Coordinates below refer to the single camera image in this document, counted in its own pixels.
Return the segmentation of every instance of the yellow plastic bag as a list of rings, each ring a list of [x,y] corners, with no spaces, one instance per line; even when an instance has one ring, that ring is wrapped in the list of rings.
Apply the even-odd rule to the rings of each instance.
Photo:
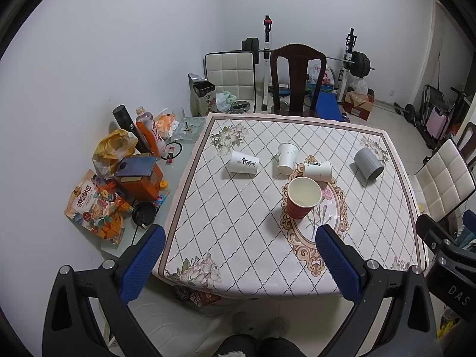
[[[138,139],[124,129],[114,130],[99,142],[92,155],[92,162],[98,174],[106,180],[114,177],[118,163],[134,154]]]

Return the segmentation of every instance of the gray cup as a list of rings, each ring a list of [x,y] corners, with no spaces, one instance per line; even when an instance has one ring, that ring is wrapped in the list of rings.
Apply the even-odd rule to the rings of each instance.
[[[369,148],[360,149],[354,161],[367,181],[375,180],[384,171],[384,165]]]

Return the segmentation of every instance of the diamond pattern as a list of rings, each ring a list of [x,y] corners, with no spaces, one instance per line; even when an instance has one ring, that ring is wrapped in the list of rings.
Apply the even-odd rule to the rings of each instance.
[[[316,278],[305,262],[297,259],[286,238],[288,231],[281,226],[281,189],[289,182],[287,176],[277,172],[276,155],[283,142],[299,147],[299,163],[307,156],[330,160],[347,204],[346,244],[355,247],[364,259],[375,259],[386,267],[395,257],[415,262],[414,218],[410,219],[400,184],[403,176],[396,172],[392,157],[384,173],[371,183],[365,181],[354,163],[355,153],[365,145],[364,137],[387,149],[380,136],[356,131],[359,126],[345,130],[354,125],[337,129],[322,120],[303,125],[290,120],[222,116],[234,119],[216,119],[211,129],[216,133],[240,122],[247,127],[245,142],[236,149],[260,159],[258,173],[230,173],[224,167],[227,158],[217,154],[210,140],[206,142],[174,229],[166,276],[181,269],[185,258],[204,259],[209,253],[222,280],[215,283],[218,293],[259,298],[338,291],[327,269]]]

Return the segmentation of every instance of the red paper cup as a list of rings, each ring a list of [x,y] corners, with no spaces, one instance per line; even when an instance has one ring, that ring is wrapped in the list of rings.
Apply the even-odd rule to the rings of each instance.
[[[287,214],[295,220],[304,218],[321,200],[321,187],[311,178],[297,177],[287,186]]]

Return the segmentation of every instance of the glass ashtray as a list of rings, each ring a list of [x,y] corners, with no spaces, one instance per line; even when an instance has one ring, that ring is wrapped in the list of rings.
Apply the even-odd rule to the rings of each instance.
[[[196,141],[205,125],[204,116],[187,117],[180,121],[179,125],[172,133],[172,141],[185,139],[187,141]]]

